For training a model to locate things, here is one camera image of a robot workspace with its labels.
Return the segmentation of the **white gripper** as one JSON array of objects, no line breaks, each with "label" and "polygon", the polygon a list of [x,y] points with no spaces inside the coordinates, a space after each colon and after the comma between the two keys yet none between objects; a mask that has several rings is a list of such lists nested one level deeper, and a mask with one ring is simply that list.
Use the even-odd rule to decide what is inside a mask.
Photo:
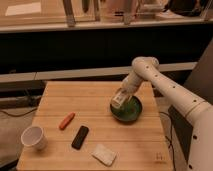
[{"label": "white gripper", "polygon": [[135,94],[140,88],[144,79],[131,71],[122,82],[122,89],[128,94]]}]

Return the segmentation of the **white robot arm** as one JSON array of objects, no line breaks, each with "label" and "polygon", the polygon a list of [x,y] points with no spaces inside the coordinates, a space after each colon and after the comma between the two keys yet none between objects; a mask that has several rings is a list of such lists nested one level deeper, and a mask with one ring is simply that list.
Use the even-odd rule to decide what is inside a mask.
[{"label": "white robot arm", "polygon": [[136,57],[122,89],[135,94],[149,81],[193,126],[187,171],[213,171],[213,105],[161,74],[154,57]]}]

